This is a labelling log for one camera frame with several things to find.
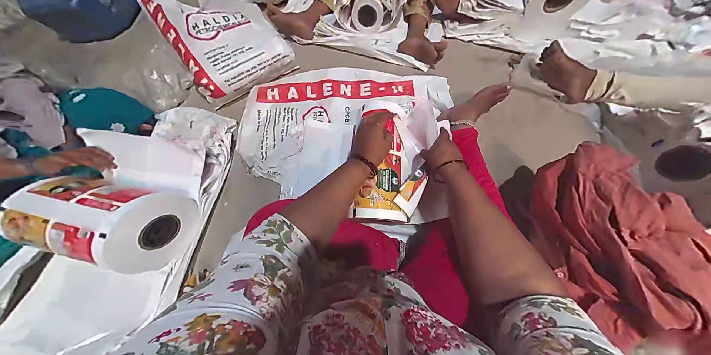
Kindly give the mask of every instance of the red garment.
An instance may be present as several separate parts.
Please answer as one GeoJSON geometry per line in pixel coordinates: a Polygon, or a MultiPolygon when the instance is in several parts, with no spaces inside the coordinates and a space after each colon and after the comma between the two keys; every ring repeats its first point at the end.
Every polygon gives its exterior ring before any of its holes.
{"type": "MultiPolygon", "coordinates": [[[[452,141],[469,165],[469,172],[485,190],[507,218],[501,194],[486,168],[481,155],[475,129],[460,129],[452,132],[452,141]]],[[[279,213],[293,200],[279,200],[264,206],[247,222],[244,235],[249,234],[269,216],[279,213]]],[[[408,253],[407,264],[401,267],[412,281],[413,287],[437,314],[453,324],[471,331],[474,317],[469,317],[469,299],[461,281],[457,262],[457,249],[449,219],[427,223],[429,230],[424,243],[408,253]]],[[[327,253],[343,256],[350,268],[370,265],[378,270],[397,269],[400,259],[400,242],[382,232],[351,219],[344,219],[333,235],[327,253]]]]}
{"type": "Polygon", "coordinates": [[[650,194],[614,148],[582,143],[539,169],[530,209],[571,296],[627,352],[662,329],[711,331],[711,236],[684,198],[650,194]]]}

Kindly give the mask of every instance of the bracelet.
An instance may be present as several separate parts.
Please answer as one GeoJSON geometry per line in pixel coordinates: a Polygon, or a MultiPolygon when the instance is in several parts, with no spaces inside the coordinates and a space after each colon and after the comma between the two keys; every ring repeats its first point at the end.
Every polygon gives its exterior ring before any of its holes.
{"type": "Polygon", "coordinates": [[[449,126],[469,126],[474,127],[474,122],[471,120],[457,120],[456,122],[449,122],[449,126]]]}
{"type": "Polygon", "coordinates": [[[349,155],[348,158],[360,160],[361,162],[363,162],[368,167],[368,169],[370,169],[370,178],[374,178],[375,176],[378,175],[378,168],[375,167],[373,162],[368,160],[368,158],[366,158],[362,155],[358,155],[357,153],[351,153],[351,155],[349,155]]]}
{"type": "Polygon", "coordinates": [[[464,164],[464,167],[466,167],[467,170],[469,170],[469,165],[468,165],[467,162],[465,162],[464,160],[461,160],[461,159],[448,160],[448,161],[444,162],[443,164],[439,165],[436,169],[434,169],[434,172],[432,173],[432,178],[433,178],[436,182],[442,183],[442,184],[445,183],[444,181],[437,179],[437,172],[440,171],[440,169],[442,169],[442,166],[449,165],[450,163],[462,163],[462,164],[464,164]]]}

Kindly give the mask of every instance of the haldia petrochemicals logo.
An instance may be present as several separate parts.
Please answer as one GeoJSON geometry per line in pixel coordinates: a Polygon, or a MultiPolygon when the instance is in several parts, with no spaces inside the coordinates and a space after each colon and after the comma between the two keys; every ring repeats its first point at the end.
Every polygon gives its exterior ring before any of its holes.
{"type": "Polygon", "coordinates": [[[221,32],[249,24],[252,21],[242,13],[204,12],[198,10],[185,15],[188,34],[201,41],[215,40],[221,32]]]}

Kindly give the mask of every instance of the floral print clothing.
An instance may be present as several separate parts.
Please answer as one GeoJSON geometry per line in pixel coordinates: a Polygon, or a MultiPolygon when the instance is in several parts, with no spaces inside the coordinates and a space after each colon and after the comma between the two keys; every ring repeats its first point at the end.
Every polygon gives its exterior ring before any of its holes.
{"type": "MultiPolygon", "coordinates": [[[[280,215],[233,240],[210,278],[113,354],[494,355],[404,275],[323,263],[280,215]]],[[[499,355],[621,355],[571,299],[522,298],[500,320],[499,355]]]]}

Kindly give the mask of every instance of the floral print sleeve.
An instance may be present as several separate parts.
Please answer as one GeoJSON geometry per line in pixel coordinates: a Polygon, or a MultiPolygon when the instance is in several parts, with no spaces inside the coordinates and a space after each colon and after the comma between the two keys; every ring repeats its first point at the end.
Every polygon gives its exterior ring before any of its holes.
{"type": "Polygon", "coordinates": [[[527,296],[500,316],[499,355],[622,355],[570,298],[527,296]]]}
{"type": "Polygon", "coordinates": [[[299,264],[315,251],[272,215],[228,246],[220,266],[122,345],[119,355],[276,354],[304,302],[299,264]]]}

